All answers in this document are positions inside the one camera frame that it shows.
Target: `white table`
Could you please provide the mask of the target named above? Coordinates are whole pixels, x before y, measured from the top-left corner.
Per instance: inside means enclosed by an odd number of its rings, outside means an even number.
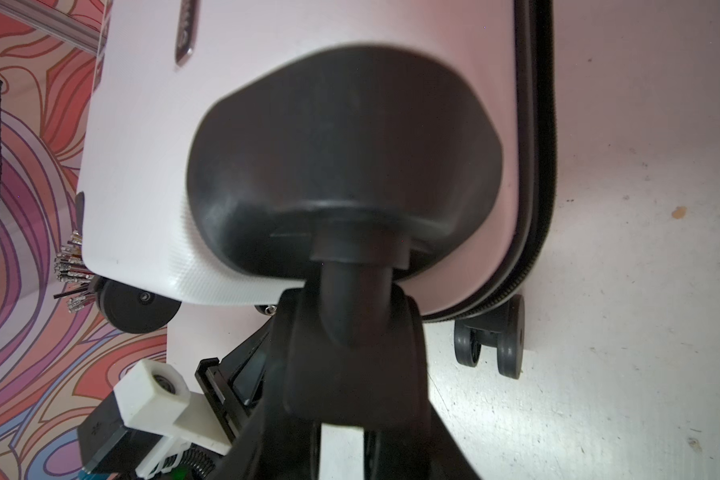
[[[720,478],[720,0],[555,13],[560,175],[524,373],[490,349],[459,366],[451,323],[427,326],[430,397],[485,478]],[[168,361],[191,378],[263,321],[184,306]]]

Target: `patterned wall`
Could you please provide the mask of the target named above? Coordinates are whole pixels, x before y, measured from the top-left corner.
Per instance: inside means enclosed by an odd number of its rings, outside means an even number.
[[[94,28],[101,0],[42,0]],[[76,478],[75,427],[139,359],[165,357],[165,331],[112,329],[70,314],[52,259],[70,212],[94,58],[0,14],[0,480]]]

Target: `paint chip spot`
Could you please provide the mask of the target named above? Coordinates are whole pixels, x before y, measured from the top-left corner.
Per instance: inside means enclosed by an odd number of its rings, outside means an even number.
[[[680,220],[684,216],[686,216],[686,212],[688,211],[688,208],[684,206],[678,206],[675,208],[675,211],[672,212],[672,218],[676,220]]]
[[[688,437],[688,446],[691,447],[691,449],[696,453],[702,452],[699,440],[695,439],[694,437]]]

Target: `metal brand badge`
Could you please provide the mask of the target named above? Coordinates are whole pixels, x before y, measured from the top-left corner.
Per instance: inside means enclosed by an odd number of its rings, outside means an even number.
[[[185,62],[194,49],[199,3],[200,0],[181,0],[179,31],[176,34],[176,64]]]

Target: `swirl pattern mural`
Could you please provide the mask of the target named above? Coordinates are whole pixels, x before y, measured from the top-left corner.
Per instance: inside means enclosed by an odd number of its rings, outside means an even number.
[[[100,26],[100,0],[42,1]],[[75,427],[136,361],[165,358],[164,330],[125,334],[52,298],[93,73],[93,56],[0,14],[0,480],[76,478]]]

